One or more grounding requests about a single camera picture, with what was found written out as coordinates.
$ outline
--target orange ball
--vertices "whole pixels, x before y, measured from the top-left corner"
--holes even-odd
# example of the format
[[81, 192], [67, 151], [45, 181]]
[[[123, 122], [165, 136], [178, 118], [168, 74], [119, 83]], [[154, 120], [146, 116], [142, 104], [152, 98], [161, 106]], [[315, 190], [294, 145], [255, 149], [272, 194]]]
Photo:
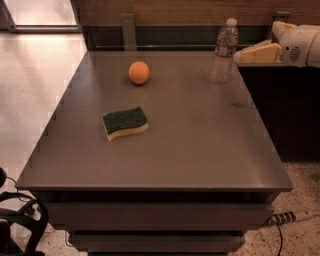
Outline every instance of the orange ball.
[[131, 64], [129, 68], [129, 78], [135, 84], [144, 84], [149, 78], [149, 67], [142, 61]]

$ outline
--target floor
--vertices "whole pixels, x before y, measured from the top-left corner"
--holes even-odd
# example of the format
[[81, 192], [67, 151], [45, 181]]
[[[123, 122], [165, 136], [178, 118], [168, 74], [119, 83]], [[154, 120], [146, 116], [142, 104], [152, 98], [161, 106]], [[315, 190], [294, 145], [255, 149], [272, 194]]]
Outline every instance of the floor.
[[[79, 34], [12, 35], [0, 33], [0, 166], [17, 179], [45, 128], [65, 88], [79, 65], [86, 47]], [[313, 211], [320, 214], [319, 162], [285, 162], [294, 189], [273, 203], [277, 213]], [[0, 192], [14, 191], [8, 180]], [[2, 207], [17, 209], [20, 202]], [[23, 247], [28, 238], [13, 227]], [[320, 217], [281, 226], [281, 255], [320, 255]], [[48, 226], [38, 249], [47, 256], [87, 255], [66, 243], [66, 234]], [[276, 226], [249, 231], [246, 243], [230, 256], [277, 255], [280, 247]]]

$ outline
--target black chair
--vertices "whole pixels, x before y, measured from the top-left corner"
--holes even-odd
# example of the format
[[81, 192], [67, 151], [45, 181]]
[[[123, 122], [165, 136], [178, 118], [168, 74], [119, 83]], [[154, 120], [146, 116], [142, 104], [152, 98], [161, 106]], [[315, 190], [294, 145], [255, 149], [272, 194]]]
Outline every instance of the black chair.
[[[0, 167], [0, 188], [6, 178], [5, 171]], [[3, 192], [0, 194], [0, 202], [14, 198], [24, 198], [29, 201], [26, 201], [26, 204], [18, 211], [0, 208], [0, 256], [44, 256], [45, 254], [36, 251], [36, 248], [48, 224], [49, 216], [46, 207], [39, 200], [22, 193]], [[41, 214], [39, 220], [27, 215], [32, 212], [35, 204], [38, 205], [38, 210]], [[17, 223], [31, 231], [31, 236], [24, 252], [11, 238], [10, 226], [13, 223]]]

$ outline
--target plastic bottle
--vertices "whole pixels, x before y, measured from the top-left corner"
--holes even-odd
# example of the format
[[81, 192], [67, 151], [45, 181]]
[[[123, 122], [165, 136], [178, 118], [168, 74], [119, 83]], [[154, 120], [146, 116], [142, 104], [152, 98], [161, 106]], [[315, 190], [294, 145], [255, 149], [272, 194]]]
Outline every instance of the plastic bottle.
[[210, 80], [214, 83], [225, 84], [230, 79], [233, 54], [239, 41], [239, 32], [236, 25], [237, 20], [229, 18], [218, 34], [210, 74]]

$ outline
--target sponge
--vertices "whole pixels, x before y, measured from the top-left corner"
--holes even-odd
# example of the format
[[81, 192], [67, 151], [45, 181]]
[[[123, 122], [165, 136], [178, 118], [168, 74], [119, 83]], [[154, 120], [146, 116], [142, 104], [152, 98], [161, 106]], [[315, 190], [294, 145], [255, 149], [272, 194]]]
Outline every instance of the sponge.
[[103, 123], [109, 141], [120, 136], [142, 133], [149, 128], [141, 107], [109, 113], [103, 117]]

